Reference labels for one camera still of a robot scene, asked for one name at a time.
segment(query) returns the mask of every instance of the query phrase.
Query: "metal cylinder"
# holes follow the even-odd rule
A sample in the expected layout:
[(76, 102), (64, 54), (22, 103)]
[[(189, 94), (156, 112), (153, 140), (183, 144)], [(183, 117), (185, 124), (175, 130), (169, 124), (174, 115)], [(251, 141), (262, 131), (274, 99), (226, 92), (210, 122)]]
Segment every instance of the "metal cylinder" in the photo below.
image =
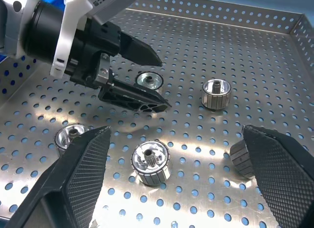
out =
[(231, 85), (220, 79), (212, 79), (203, 84), (202, 104), (209, 109), (219, 110), (229, 105)]
[(135, 83), (148, 89), (155, 90), (158, 94), (162, 93), (163, 78), (156, 72), (142, 72), (135, 78)]
[(146, 185), (159, 185), (171, 175), (169, 149), (159, 140), (138, 145), (132, 154), (131, 165)]
[(244, 140), (235, 143), (230, 148), (230, 159), (237, 169), (237, 171), (243, 176), (251, 179), (253, 178), (254, 171), (250, 159), (250, 154), (247, 150)]
[(57, 132), (54, 141), (60, 151), (65, 151), (75, 137), (89, 130), (89, 127), (78, 123), (67, 125)]

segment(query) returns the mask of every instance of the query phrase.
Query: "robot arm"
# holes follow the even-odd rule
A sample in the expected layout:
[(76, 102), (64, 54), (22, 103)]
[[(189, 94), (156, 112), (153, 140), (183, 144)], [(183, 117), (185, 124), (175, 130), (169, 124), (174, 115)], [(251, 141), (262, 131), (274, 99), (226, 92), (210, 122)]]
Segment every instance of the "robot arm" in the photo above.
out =
[[(139, 65), (162, 65), (161, 60), (149, 45), (122, 32), (117, 25), (107, 22), (126, 7), (125, 0), (123, 8), (120, 6), (117, 9), (115, 6), (113, 11), (111, 11), (112, 4), (116, 5), (119, 0), (111, 0), (103, 7), (98, 7), (99, 5), (97, 8), (93, 7), (86, 13), (91, 18), (87, 18), (83, 26), (80, 25), (80, 29), (76, 24), (73, 36), (69, 30), (62, 33), (66, 27), (64, 26), (66, 14), (53, 5), (40, 0), (24, 0), (26, 2), (21, 3), (20, 11), (13, 14), (18, 14), (19, 18), (12, 20), (10, 19), (10, 14), (14, 11), (12, 1), (14, 0), (0, 0), (0, 11), (4, 11), (0, 13), (0, 53), (14, 58), (26, 54), (51, 63), (53, 76), (55, 76), (54, 70), (57, 68), (62, 72), (64, 65), (65, 74), (71, 76), (72, 82), (93, 89), (100, 87), (98, 96), (100, 100), (122, 108), (158, 113), (170, 107), (169, 103), (157, 92), (137, 84), (129, 85), (114, 79), (112, 70), (109, 68), (110, 56), (117, 54)], [(65, 13), (69, 11), (67, 10), (68, 3), (70, 2), (66, 4)], [(12, 32), (13, 25), (19, 27), (15, 30), (16, 32)], [(67, 53), (67, 46), (64, 42), (62, 43), (65, 38), (70, 39), (65, 42), (71, 43), (69, 54), (66, 55), (67, 58), (59, 58), (59, 44), (64, 47), (62, 55)]]

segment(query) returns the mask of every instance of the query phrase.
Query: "perforated metal tray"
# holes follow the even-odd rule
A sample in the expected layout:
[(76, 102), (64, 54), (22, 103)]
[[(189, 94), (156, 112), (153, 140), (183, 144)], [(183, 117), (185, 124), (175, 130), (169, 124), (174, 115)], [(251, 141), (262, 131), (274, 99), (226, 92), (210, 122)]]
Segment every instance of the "perforated metal tray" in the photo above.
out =
[[(113, 21), (164, 60), (162, 68), (144, 68), (114, 57), (116, 78), (132, 83), (139, 71), (161, 73), (163, 95), (173, 107), (160, 114), (125, 111), (67, 77), (54, 80), (45, 64), (27, 58), (14, 68), (16, 61), (5, 60), (0, 71), (9, 75), (1, 83), (13, 73), (32, 75), (7, 87), (10, 96), (1, 99), (0, 216), (10, 218), (58, 158), (56, 132), (80, 122), (112, 126), (94, 227), (276, 227), (256, 181), (239, 175), (228, 153), (241, 139), (242, 125), (253, 124), (291, 135), (314, 155), (314, 86), (291, 35), (134, 10)], [(232, 85), (223, 111), (201, 104), (202, 83), (211, 78)], [(130, 163), (133, 149), (152, 139), (169, 146), (173, 163), (170, 179), (156, 188), (140, 183)]]

